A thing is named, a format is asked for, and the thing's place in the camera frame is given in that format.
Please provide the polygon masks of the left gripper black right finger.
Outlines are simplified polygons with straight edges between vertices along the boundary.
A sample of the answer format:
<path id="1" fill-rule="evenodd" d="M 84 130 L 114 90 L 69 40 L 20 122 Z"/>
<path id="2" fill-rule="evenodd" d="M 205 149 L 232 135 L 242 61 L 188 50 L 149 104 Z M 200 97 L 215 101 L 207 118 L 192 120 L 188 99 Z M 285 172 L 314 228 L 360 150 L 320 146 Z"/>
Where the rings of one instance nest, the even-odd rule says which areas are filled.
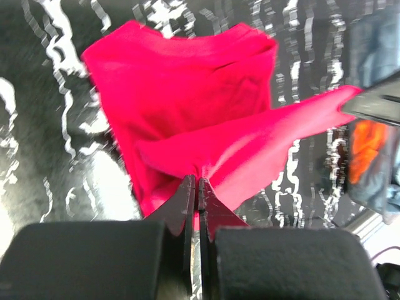
<path id="1" fill-rule="evenodd" d="M 343 229 L 250 227 L 201 179 L 204 299 L 386 299 L 358 238 Z"/>

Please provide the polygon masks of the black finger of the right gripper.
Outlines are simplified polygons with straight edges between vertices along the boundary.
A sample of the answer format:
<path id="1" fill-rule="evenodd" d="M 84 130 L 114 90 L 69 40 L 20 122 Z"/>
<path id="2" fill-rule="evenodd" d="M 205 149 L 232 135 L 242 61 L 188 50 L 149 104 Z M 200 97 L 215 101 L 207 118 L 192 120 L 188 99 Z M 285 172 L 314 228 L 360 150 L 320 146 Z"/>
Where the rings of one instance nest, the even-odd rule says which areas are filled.
<path id="1" fill-rule="evenodd" d="M 387 82 L 369 88 L 346 102 L 341 111 L 380 123 L 398 123 L 399 83 Z"/>

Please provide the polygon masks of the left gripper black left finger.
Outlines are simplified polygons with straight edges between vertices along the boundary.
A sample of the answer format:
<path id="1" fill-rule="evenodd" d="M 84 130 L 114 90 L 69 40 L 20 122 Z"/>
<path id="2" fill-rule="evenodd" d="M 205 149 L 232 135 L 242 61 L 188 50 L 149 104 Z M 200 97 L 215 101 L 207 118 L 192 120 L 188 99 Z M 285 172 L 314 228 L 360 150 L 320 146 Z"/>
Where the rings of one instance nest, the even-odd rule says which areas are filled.
<path id="1" fill-rule="evenodd" d="M 2 299 L 188 299 L 196 180 L 141 221 L 30 224 L 1 261 Z"/>

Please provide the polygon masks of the pink red t shirt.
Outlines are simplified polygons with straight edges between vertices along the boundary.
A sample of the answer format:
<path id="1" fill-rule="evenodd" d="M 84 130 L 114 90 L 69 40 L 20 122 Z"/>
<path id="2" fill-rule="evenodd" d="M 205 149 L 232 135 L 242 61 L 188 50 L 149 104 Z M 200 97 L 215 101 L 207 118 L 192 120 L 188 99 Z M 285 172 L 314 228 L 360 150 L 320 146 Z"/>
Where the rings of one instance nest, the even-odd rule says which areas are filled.
<path id="1" fill-rule="evenodd" d="M 272 108 L 277 41 L 247 24 L 171 37 L 129 21 L 82 54 L 144 216 L 187 175 L 237 209 L 279 177 L 297 139 L 350 123 L 341 86 Z"/>

